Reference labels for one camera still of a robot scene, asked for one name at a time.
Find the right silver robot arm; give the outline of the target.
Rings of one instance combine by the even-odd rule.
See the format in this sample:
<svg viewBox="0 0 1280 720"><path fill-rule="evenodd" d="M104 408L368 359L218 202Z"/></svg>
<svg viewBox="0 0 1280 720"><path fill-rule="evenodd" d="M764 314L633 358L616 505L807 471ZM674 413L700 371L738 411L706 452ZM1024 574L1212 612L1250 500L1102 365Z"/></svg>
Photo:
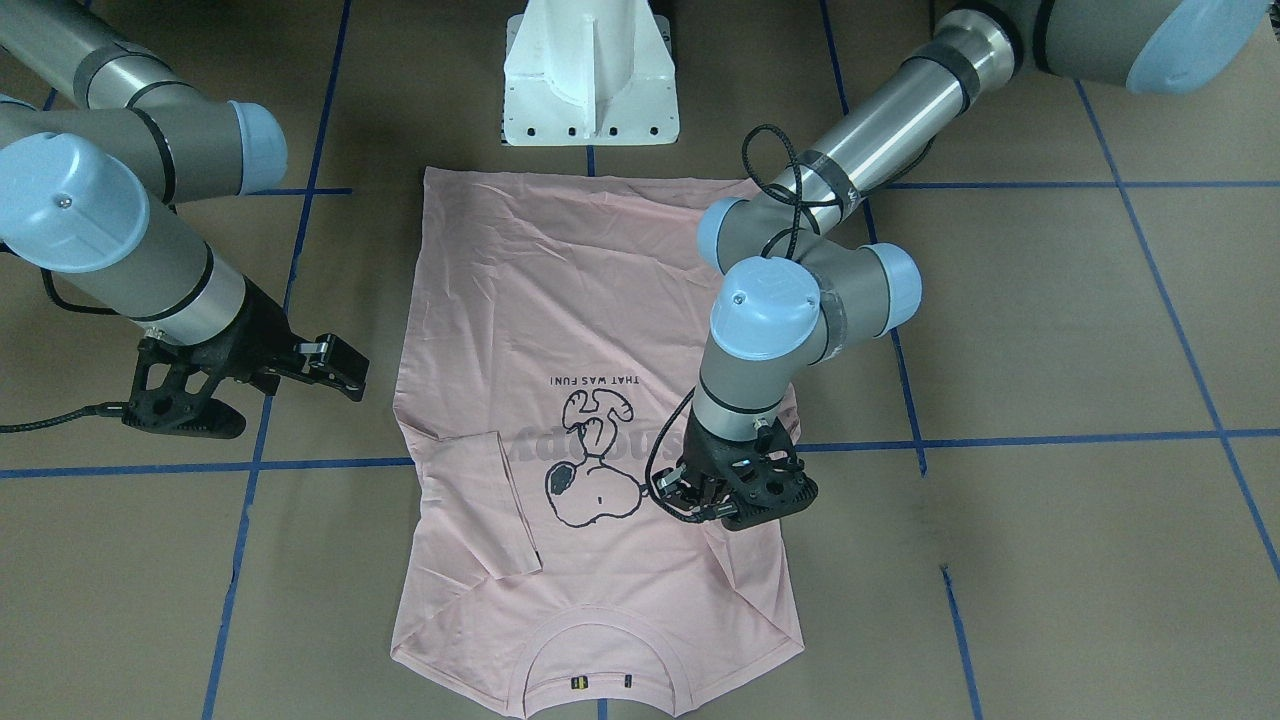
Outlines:
<svg viewBox="0 0 1280 720"><path fill-rule="evenodd" d="M288 147L253 102L216 102L77 1L5 1L3 49L74 108L3 99L3 250L127 319L142 340L129 398L6 433L109 416L163 436L233 439L244 418L215 393L273 396L282 379L360 401L369 360L334 334L306 340L280 304L177 215L177 205L276 187Z"/></svg>

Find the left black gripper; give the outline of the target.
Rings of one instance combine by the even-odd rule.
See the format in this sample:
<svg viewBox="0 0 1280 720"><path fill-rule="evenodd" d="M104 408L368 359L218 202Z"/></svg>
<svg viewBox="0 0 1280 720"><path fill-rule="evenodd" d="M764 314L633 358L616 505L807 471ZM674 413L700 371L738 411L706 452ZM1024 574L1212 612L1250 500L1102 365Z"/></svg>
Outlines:
<svg viewBox="0 0 1280 720"><path fill-rule="evenodd" d="M792 437L763 427L748 441L730 441L690 425L673 468L652 475L652 497L682 521L719 521L745 530L808 509L818 496Z"/></svg>

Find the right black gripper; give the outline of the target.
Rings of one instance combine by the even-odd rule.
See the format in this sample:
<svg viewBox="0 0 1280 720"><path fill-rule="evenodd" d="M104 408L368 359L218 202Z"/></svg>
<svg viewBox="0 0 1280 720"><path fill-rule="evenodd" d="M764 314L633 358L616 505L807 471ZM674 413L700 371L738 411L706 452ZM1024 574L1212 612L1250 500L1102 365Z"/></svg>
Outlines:
<svg viewBox="0 0 1280 720"><path fill-rule="evenodd" d="M311 342L291 331L285 314L253 282L228 328L197 345L145 337L131 396L122 407L127 427L163 436L234 439L246 419L215 398L224 380L273 396L280 379L325 386L353 402L365 396L369 359L337 334Z"/></svg>

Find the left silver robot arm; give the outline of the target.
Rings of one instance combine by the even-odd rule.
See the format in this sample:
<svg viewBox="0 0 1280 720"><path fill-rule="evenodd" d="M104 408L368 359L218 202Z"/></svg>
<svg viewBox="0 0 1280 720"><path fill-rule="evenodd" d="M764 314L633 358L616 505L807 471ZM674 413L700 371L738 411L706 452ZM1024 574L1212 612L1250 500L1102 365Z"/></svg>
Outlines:
<svg viewBox="0 0 1280 720"><path fill-rule="evenodd" d="M835 232L904 247L920 311L800 375L805 455L933 491L1046 487L1041 523L1277 534L1277 40L1203 90L1030 72Z"/></svg>

